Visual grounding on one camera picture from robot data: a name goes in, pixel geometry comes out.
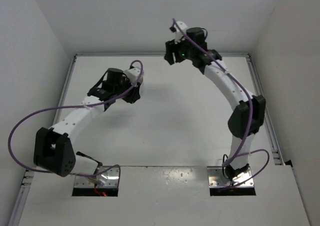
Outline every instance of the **white wall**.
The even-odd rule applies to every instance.
[[[254,51],[285,159],[319,225],[320,0],[279,0]]]
[[[249,52],[278,0],[36,0],[68,54],[163,52],[172,17],[209,31],[221,52]]]
[[[0,0],[0,226],[9,221],[24,172],[9,156],[9,132],[27,114],[58,104],[69,63],[35,0]],[[36,116],[14,135],[24,163],[32,165],[35,133],[53,116]]]

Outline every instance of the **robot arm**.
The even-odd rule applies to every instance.
[[[102,163],[79,151],[75,154],[76,148],[73,144],[79,133],[115,100],[107,104],[102,103],[126,91],[138,79],[140,70],[133,66],[125,71],[109,68],[89,90],[81,103],[83,106],[73,110],[49,129],[39,129],[35,137],[34,163],[62,177],[69,174],[94,174]],[[133,104],[140,99],[142,89],[141,77],[137,85],[122,99]]]
[[[176,22],[180,29],[186,33],[201,48],[209,52],[211,56],[217,60],[225,69],[227,69],[221,55],[214,49],[207,49],[206,36],[202,28],[188,28],[184,22]],[[184,60],[191,60],[192,65],[200,70],[200,72],[210,79],[222,92],[228,100],[233,113],[228,121],[229,130],[232,133],[232,143],[229,158],[237,151],[247,127],[249,119],[249,102],[248,97],[243,90],[228,75],[227,72],[217,65],[212,65],[212,59],[197,49],[192,43],[186,40],[176,25],[170,27],[175,33],[175,38],[165,43],[166,54],[164,59],[170,65],[180,63]],[[250,152],[251,143],[255,134],[259,131],[260,126],[264,122],[264,114],[266,100],[262,95],[255,96],[247,90],[253,104],[253,118],[250,126],[248,137],[245,139],[244,145],[239,154]],[[236,157],[230,165],[225,168],[225,173],[229,179],[246,171],[249,167],[248,155]]]

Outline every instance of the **red wire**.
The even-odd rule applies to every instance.
[[[99,196],[102,196],[102,195],[98,192],[98,190],[97,190],[97,185],[96,185],[96,184],[94,185],[94,192],[97,193]]]
[[[97,193],[99,196],[104,196],[104,197],[107,196],[107,194],[106,194],[105,192],[101,192],[101,193],[100,193],[100,192],[97,190],[97,185],[96,185],[96,184],[94,185],[94,192]]]

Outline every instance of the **metal mounting plate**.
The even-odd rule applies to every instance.
[[[246,172],[239,174],[237,177],[232,179],[232,182],[225,178],[223,175],[223,168],[222,167],[208,167],[208,180],[209,180],[209,188],[210,188],[210,195],[211,196],[252,196],[256,195],[255,193],[255,185],[254,180],[251,178],[252,173],[251,169],[249,168]],[[225,187],[229,187],[231,185],[236,185],[241,183],[245,180],[249,179],[247,182],[235,186],[228,190],[221,190]]]
[[[103,171],[109,168],[108,166],[102,166],[99,171]],[[119,169],[112,168],[109,171],[103,173],[100,177],[103,178],[104,184],[96,186],[96,190],[99,192],[106,192],[108,196],[118,196],[118,181],[119,181]],[[74,179],[72,196],[97,196],[94,193],[95,184],[89,181],[86,177],[76,176]]]

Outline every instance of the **cable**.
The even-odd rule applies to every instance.
[[[118,96],[116,97],[113,97],[109,100],[106,100],[106,101],[103,101],[103,102],[99,102],[99,103],[93,103],[93,104],[87,104],[87,105],[68,105],[68,106],[57,106],[57,107],[49,107],[49,108],[44,108],[44,109],[41,109],[41,110],[38,110],[38,111],[35,111],[33,113],[30,113],[29,115],[25,116],[23,119],[21,119],[14,127],[13,129],[11,130],[10,134],[9,134],[9,137],[8,137],[8,151],[10,153],[10,156],[11,158],[18,164],[20,165],[21,167],[25,168],[26,170],[29,170],[29,171],[33,171],[33,172],[38,172],[38,173],[51,173],[50,171],[47,171],[47,170],[41,170],[41,169],[36,169],[36,168],[32,168],[30,166],[27,166],[25,164],[23,164],[22,162],[20,162],[17,157],[14,155],[13,151],[12,151],[12,145],[11,145],[11,141],[12,141],[12,137],[14,135],[14,132],[16,131],[16,129],[24,122],[26,121],[27,119],[29,119],[30,117],[34,116],[34,115],[37,115],[37,114],[40,114],[40,113],[44,113],[44,112],[47,112],[47,111],[53,111],[53,110],[62,110],[62,109],[81,109],[81,108],[84,108],[84,107],[95,107],[95,106],[99,106],[99,105],[105,105],[105,104],[109,104],[109,103],[114,103],[115,100],[118,100],[118,99],[121,99],[122,97],[124,97],[127,93],[129,93],[136,85],[137,83],[139,82],[139,80],[141,79],[141,77],[143,76],[144,74],[144,66],[143,66],[143,63],[140,61],[140,60],[134,60],[131,62],[131,65],[132,66],[134,63],[139,63],[140,66],[141,66],[141,69],[140,69],[140,74],[138,76],[138,78],[136,79],[136,81],[133,82],[133,84],[126,90],[124,91],[123,93],[119,94]],[[119,175],[120,175],[120,166],[118,164],[112,166],[111,168],[113,167],[119,167]],[[104,171],[101,171],[99,173],[96,173],[96,174],[82,174],[82,173],[79,173],[77,174],[78,176],[81,176],[81,177],[95,177],[97,175],[100,175],[100,174],[103,174],[105,173],[106,171],[108,171],[109,169],[107,170],[104,170]]]
[[[99,196],[102,196],[102,195],[99,193],[99,191],[97,190],[97,185],[96,185],[96,184],[94,185],[94,192],[95,192],[96,194],[98,194]]]
[[[226,154],[223,155],[223,157],[222,157],[222,163],[224,163],[224,162],[226,161],[225,158],[228,159],[228,155],[226,155]],[[222,174],[223,174],[223,177],[224,177],[225,179],[229,180],[229,178],[227,178],[226,175],[225,175],[225,167],[222,167]]]
[[[104,197],[106,197],[107,196],[107,194],[105,193],[105,192],[99,192],[98,190],[97,190],[97,185],[95,184],[94,185],[94,192],[96,193],[96,194],[98,194],[99,196],[104,196]]]
[[[203,31],[205,31],[205,36],[204,36],[204,40],[207,39],[208,37],[208,30],[206,30],[204,27],[201,28]]]
[[[267,159],[266,159],[266,162],[265,162],[265,164],[263,165],[263,167],[260,168],[259,171],[256,172],[254,175],[252,175],[250,178],[247,178],[246,180],[244,180],[244,181],[242,181],[242,182],[239,182],[239,183],[237,183],[237,184],[234,184],[234,185],[231,185],[231,184],[230,184],[230,185],[227,186],[227,187],[223,187],[223,188],[220,190],[220,192],[221,192],[221,191],[224,191],[224,190],[227,190],[227,189],[232,189],[232,188],[234,188],[234,187],[237,187],[237,186],[240,186],[240,185],[244,184],[245,182],[253,179],[255,176],[257,176],[258,174],[260,174],[260,173],[262,172],[262,170],[264,170],[264,169],[266,168],[266,166],[268,165],[268,163],[269,163],[269,161],[270,161],[270,154],[269,154],[269,152],[268,152],[267,150],[265,150],[264,148],[257,149],[257,150],[253,150],[253,151],[251,151],[250,153],[248,153],[248,152],[247,152],[247,153],[240,153],[237,157],[245,156],[245,155],[248,155],[248,154],[255,154],[255,153],[258,153],[258,152],[265,152],[265,153],[266,153]]]
[[[198,50],[200,50],[201,52],[203,52],[204,54],[206,54],[213,62],[215,62],[215,64],[225,73],[227,70],[214,58],[212,57],[212,55],[205,51],[202,47],[200,47],[196,42],[194,42],[181,28],[180,26],[177,24],[177,21],[173,18],[173,24],[176,26],[176,28],[180,31],[180,33],[191,43],[193,44],[193,46],[195,46]],[[239,145],[239,147],[237,148],[237,150],[235,151],[235,153],[228,158],[225,162],[222,163],[223,167],[228,166],[239,154],[239,152],[241,151],[242,147],[244,146],[246,139],[249,135],[249,131],[250,131],[250,127],[251,127],[251,123],[252,123],[252,119],[253,119],[253,103],[251,100],[251,97],[248,93],[248,91],[245,89],[245,87],[242,86],[242,84],[235,78],[233,77],[230,73],[226,73],[226,75],[233,80],[241,89],[242,91],[245,93],[245,95],[248,98],[248,102],[249,102],[249,118],[248,118],[248,123],[246,125],[245,128],[245,132],[243,135],[243,138],[241,140],[241,143]]]

